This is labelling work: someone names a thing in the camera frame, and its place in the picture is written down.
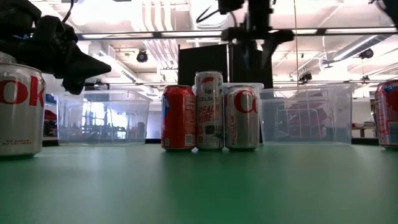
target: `celsius can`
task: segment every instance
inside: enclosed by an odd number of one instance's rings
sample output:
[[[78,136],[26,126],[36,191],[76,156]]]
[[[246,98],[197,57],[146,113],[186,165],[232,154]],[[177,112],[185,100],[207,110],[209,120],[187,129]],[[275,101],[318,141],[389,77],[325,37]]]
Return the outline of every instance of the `celsius can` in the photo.
[[[218,151],[224,148],[223,76],[221,72],[197,72],[197,148]]]
[[[259,145],[260,124],[257,95],[251,86],[229,87],[224,98],[225,146],[230,150],[253,150]]]
[[[195,147],[195,108],[192,87],[166,87],[162,95],[162,148],[166,151],[191,151]]]
[[[42,150],[44,99],[39,70],[0,63],[0,157],[32,157]]]
[[[398,148],[398,80],[380,83],[374,98],[379,144]]]

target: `silver soda can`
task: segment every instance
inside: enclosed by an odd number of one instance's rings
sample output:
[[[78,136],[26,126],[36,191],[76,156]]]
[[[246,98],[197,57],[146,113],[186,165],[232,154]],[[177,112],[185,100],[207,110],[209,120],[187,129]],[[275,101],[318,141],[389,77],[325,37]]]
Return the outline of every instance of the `silver soda can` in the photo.
[[[42,150],[45,82],[25,65],[0,63],[0,158],[32,157]]]
[[[228,88],[225,98],[225,146],[253,150],[259,145],[260,125],[256,92],[251,86]]]
[[[9,54],[0,52],[0,63],[17,63],[17,60]]]
[[[197,72],[197,148],[218,151],[224,148],[223,76],[221,72]]]

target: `red logo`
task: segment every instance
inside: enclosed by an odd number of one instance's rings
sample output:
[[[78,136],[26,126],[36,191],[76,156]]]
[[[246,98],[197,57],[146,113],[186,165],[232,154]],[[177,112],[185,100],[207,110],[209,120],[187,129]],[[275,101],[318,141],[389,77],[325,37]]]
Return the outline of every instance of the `red logo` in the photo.
[[[214,92],[213,89],[213,81],[214,78],[213,77],[206,77],[204,78],[201,83],[200,83],[200,88],[201,90],[206,93],[206,94],[212,94]]]
[[[242,107],[241,100],[242,100],[243,93],[245,93],[245,92],[248,92],[252,96],[254,96],[253,102],[251,103],[251,109],[250,110],[249,109],[245,110]],[[249,90],[241,90],[241,91],[239,91],[238,94],[236,94],[236,96],[235,96],[234,104],[235,104],[235,108],[241,113],[250,113],[252,111],[257,113],[257,98],[256,98],[256,94],[253,93],[252,91],[249,91]]]
[[[4,89],[8,83],[13,83],[17,89],[17,95],[14,101],[8,102],[4,97]],[[43,93],[44,88],[38,92],[39,87],[39,79],[37,77],[31,77],[30,82],[30,97],[29,97],[29,105],[37,106],[37,100],[40,101],[41,107],[44,107]],[[0,103],[14,105],[25,102],[29,95],[29,91],[26,86],[15,80],[4,80],[0,82]]]

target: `red soda can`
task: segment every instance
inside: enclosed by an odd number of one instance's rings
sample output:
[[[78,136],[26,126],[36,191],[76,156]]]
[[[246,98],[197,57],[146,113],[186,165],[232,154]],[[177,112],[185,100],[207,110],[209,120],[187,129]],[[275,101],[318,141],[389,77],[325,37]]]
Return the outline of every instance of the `red soda can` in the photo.
[[[162,148],[191,151],[195,147],[195,109],[192,87],[166,87],[162,95]]]
[[[257,95],[252,86],[229,87],[225,97],[225,146],[232,151],[259,146],[260,124]]]
[[[42,150],[45,82],[25,65],[0,63],[0,158],[22,159]]]
[[[374,98],[379,144],[398,148],[398,80],[380,83]]]

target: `diet coke can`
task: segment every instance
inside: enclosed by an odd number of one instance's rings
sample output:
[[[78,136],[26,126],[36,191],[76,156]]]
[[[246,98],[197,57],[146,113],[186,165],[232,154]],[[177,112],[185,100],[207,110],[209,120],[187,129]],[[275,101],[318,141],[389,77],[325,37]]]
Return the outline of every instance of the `diet coke can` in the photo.
[[[0,52],[0,63],[17,63],[17,60],[9,54]]]
[[[0,63],[0,157],[32,157],[42,150],[44,99],[39,70]]]
[[[224,98],[225,146],[251,150],[259,145],[260,125],[257,95],[251,86],[229,87]]]
[[[192,87],[166,87],[162,95],[162,148],[191,151],[195,147],[195,109]]]
[[[379,144],[398,148],[398,80],[380,83],[374,98]]]
[[[223,76],[221,72],[197,72],[197,148],[218,151],[224,148]]]

